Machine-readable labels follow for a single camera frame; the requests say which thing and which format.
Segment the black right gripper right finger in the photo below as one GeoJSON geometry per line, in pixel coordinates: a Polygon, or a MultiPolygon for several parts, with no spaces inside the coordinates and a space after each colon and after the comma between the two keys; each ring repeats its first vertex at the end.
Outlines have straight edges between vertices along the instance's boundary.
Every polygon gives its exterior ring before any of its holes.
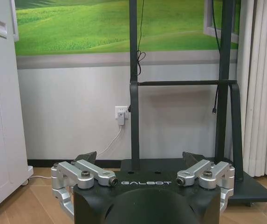
{"type": "Polygon", "coordinates": [[[220,212],[224,212],[229,197],[234,194],[235,168],[225,161],[215,164],[199,154],[183,152],[182,156],[188,169],[177,172],[177,185],[188,187],[198,180],[200,187],[204,189],[212,190],[217,186],[220,187],[220,212]]]}

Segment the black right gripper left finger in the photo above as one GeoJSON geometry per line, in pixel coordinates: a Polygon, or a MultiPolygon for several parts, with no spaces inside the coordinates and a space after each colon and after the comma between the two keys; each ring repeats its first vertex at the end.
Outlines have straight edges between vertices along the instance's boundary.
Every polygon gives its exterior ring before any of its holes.
{"type": "Polygon", "coordinates": [[[105,187],[115,187],[117,177],[113,171],[105,171],[95,165],[97,152],[81,154],[71,162],[56,162],[51,168],[52,192],[61,208],[71,217],[74,206],[70,193],[74,186],[83,190],[91,189],[95,180],[105,187]]]}

